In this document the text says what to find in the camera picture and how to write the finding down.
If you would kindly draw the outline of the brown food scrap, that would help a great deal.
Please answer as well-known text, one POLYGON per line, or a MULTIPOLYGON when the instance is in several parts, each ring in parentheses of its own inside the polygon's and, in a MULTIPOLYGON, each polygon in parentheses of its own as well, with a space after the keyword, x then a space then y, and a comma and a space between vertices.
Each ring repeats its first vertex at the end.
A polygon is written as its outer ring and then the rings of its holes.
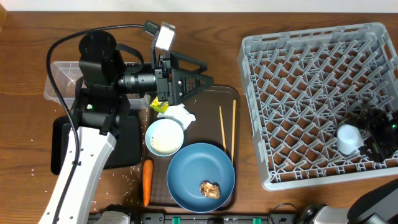
POLYGON ((209 181, 204 181, 200 185, 200 192, 206 198, 219 199, 221 197, 221 190, 217 184, 212 184, 209 181))

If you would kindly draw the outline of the dark blue plate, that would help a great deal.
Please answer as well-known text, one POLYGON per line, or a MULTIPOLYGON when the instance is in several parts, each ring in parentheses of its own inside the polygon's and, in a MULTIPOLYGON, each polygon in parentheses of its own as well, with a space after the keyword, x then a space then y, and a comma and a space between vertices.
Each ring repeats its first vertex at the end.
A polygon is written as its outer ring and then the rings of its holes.
POLYGON ((235 180, 230 158, 208 143, 195 143, 180 149, 167 170, 171 197, 182 208, 196 213, 212 212, 223 206, 233 194, 235 180), (200 186, 206 181, 220 188, 220 198, 202 195, 200 186))

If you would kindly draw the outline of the grey plastic dishwasher rack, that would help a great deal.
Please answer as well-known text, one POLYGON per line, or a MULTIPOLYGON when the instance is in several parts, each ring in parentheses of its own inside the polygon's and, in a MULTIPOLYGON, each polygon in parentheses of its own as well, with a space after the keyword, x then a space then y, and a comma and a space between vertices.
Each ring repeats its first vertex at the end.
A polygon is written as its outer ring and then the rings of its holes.
POLYGON ((337 148, 336 128, 362 110, 397 110, 397 54, 378 22, 252 35, 238 55, 265 190, 397 174, 337 148))

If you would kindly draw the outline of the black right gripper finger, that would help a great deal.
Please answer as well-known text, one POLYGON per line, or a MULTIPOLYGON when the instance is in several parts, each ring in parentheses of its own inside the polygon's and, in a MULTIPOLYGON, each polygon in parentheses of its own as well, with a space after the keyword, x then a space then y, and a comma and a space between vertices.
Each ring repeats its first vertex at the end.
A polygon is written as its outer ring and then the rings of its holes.
POLYGON ((382 162, 382 154, 375 144, 370 146, 361 146, 359 148, 359 152, 374 162, 382 162))
POLYGON ((354 126, 358 129, 367 129, 369 121, 364 118, 346 119, 345 124, 354 126))

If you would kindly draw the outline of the white napkin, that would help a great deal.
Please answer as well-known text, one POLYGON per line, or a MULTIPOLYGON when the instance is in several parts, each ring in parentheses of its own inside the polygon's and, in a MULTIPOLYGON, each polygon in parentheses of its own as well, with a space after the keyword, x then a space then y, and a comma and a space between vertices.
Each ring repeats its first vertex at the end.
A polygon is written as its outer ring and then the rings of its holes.
POLYGON ((183 103, 169 106, 164 113, 159 113, 157 118, 171 119, 177 122, 183 130, 186 130, 192 122, 196 121, 195 115, 191 114, 183 103))

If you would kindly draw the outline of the light blue plastic cup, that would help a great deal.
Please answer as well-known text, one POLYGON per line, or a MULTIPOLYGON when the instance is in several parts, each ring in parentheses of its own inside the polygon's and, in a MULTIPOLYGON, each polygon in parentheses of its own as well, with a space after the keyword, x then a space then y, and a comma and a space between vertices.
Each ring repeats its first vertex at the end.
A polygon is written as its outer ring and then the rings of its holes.
POLYGON ((358 152, 359 148, 364 146, 364 141, 359 129, 349 124, 341 125, 336 132, 337 149, 345 154, 358 152))

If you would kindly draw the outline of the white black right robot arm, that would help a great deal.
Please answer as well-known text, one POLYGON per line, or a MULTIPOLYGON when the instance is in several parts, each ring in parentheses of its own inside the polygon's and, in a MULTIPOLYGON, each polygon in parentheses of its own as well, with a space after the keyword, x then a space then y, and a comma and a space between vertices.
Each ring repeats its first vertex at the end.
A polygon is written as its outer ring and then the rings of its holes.
MULTIPOLYGON (((397 154, 397 111, 363 110, 336 130, 340 152, 358 152, 382 163, 397 154)), ((308 206, 295 223, 397 223, 397 180, 361 196, 349 209, 308 206)))

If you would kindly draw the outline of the orange carrot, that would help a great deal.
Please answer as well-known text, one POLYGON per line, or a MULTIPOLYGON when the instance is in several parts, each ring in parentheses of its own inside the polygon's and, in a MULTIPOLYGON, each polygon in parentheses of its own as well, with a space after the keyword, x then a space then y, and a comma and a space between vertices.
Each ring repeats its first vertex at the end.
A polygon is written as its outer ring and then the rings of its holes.
POLYGON ((142 195, 143 195, 143 204, 145 207, 147 207, 150 202, 153 170, 154 170, 153 161, 151 159, 145 160, 142 169, 142 195))

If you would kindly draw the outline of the black flat tray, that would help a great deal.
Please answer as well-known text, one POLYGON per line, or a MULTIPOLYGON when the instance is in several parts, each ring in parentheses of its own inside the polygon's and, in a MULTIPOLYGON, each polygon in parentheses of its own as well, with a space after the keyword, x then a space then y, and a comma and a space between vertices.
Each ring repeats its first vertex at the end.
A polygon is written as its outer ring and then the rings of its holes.
MULTIPOLYGON (((104 165, 104 169, 134 166, 141 161, 141 132, 139 115, 136 110, 129 110, 127 123, 118 136, 115 148, 104 165)), ((52 131, 52 174, 59 175, 68 146, 70 123, 66 116, 53 122, 52 131)))

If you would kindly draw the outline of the left wooden chopstick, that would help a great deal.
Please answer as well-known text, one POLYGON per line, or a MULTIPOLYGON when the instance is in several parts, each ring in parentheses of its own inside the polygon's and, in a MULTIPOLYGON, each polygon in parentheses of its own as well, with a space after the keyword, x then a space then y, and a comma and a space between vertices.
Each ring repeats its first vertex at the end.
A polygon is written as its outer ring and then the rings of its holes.
POLYGON ((220 113, 220 125, 221 125, 221 137, 222 137, 222 143, 223 143, 223 150, 225 153, 226 152, 226 139, 225 139, 225 133, 224 133, 224 122, 223 122, 223 113, 221 106, 219 106, 219 113, 220 113))

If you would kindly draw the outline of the yellow green snack wrapper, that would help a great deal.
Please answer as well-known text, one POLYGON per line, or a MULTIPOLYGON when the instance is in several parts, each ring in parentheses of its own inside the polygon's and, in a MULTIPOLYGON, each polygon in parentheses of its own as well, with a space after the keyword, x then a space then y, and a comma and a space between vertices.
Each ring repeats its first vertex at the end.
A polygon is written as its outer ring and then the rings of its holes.
POLYGON ((165 113, 169 108, 169 103, 167 101, 160 101, 158 96, 156 96, 151 102, 150 107, 158 113, 165 113))

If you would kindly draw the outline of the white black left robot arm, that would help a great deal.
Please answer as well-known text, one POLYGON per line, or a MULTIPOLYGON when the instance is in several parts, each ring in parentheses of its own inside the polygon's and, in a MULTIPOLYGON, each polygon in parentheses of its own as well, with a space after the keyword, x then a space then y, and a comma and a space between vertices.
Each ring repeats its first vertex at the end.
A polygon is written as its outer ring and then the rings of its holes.
POLYGON ((83 75, 73 105, 65 107, 71 125, 67 154, 42 223, 88 221, 101 172, 128 126, 128 95, 154 92, 177 105, 214 84, 205 62, 172 51, 152 54, 147 63, 139 51, 117 43, 109 27, 79 36, 83 75))

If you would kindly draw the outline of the light blue rice bowl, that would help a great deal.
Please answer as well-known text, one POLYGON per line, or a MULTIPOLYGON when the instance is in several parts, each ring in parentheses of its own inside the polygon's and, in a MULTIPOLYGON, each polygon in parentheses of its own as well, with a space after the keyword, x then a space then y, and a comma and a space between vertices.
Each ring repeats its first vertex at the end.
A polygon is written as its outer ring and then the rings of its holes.
POLYGON ((182 127, 171 119, 159 119, 153 122, 145 135, 148 150, 161 157, 175 154, 181 148, 183 140, 182 127))

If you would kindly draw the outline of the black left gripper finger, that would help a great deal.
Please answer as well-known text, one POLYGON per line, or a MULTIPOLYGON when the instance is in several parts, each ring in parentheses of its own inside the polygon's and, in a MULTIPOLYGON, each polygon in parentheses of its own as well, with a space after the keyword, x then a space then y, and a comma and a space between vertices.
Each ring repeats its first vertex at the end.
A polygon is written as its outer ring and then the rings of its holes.
POLYGON ((197 73, 201 73, 201 72, 205 72, 208 70, 208 64, 204 61, 201 60, 197 60, 195 58, 180 54, 178 52, 175 51, 171 51, 170 52, 170 63, 172 68, 180 68, 179 62, 183 61, 183 62, 187 62, 193 65, 197 65, 198 68, 195 70, 192 70, 192 72, 197 72, 197 73))
POLYGON ((188 70, 172 70, 172 104, 179 105, 214 85, 213 77, 188 70))

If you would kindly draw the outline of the brown checkered serving tray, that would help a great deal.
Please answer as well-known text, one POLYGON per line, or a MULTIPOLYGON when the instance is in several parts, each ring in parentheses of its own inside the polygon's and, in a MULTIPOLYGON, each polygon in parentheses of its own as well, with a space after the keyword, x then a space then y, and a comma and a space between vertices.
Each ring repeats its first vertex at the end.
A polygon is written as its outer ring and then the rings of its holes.
MULTIPOLYGON (((236 163, 238 161, 237 150, 239 146, 240 96, 234 88, 229 86, 213 86, 184 103, 186 109, 195 115, 196 121, 192 122, 185 130, 182 146, 185 147, 195 143, 208 143, 223 150, 219 113, 219 106, 221 106, 226 139, 226 154, 231 160, 233 100, 236 100, 236 130, 234 147, 234 163, 236 163)), ((156 156, 150 151, 147 151, 144 154, 147 159, 152 159, 154 163, 152 190, 149 202, 150 205, 160 207, 181 207, 171 197, 167 187, 167 170, 169 168, 170 161, 175 154, 167 157, 156 156)), ((234 168, 234 171, 237 178, 237 168, 234 168)), ((237 191, 234 186, 232 196, 225 204, 223 204, 223 206, 216 210, 229 210, 236 201, 236 194, 237 191)))

